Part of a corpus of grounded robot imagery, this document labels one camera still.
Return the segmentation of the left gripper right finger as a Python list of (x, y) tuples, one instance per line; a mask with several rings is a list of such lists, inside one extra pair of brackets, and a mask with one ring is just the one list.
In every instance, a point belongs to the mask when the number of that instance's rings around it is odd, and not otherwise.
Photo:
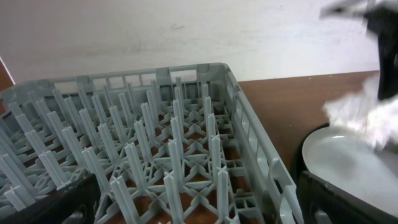
[(297, 198), (305, 223), (397, 223), (397, 217), (309, 171), (300, 173)]

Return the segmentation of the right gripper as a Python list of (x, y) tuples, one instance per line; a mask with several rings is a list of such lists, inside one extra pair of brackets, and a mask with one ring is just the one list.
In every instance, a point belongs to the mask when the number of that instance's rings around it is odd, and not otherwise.
[(377, 37), (377, 97), (392, 98), (397, 94), (397, 1), (342, 0), (320, 10), (320, 17), (336, 16), (365, 20), (367, 31)]

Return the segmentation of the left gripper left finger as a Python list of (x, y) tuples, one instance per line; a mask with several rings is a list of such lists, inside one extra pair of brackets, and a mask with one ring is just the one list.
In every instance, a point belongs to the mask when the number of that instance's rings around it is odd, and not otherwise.
[(63, 223), (74, 212), (79, 223), (93, 224), (99, 207), (101, 191), (94, 174), (80, 178), (49, 196), (1, 219), (8, 224)]

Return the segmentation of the white napkin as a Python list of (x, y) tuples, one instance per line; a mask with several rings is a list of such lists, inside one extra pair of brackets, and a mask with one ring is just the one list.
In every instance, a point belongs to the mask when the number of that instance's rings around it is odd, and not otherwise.
[(397, 144), (397, 95), (379, 100), (379, 76), (363, 81), (362, 89), (325, 102), (323, 111), (332, 127), (353, 133), (372, 150)]

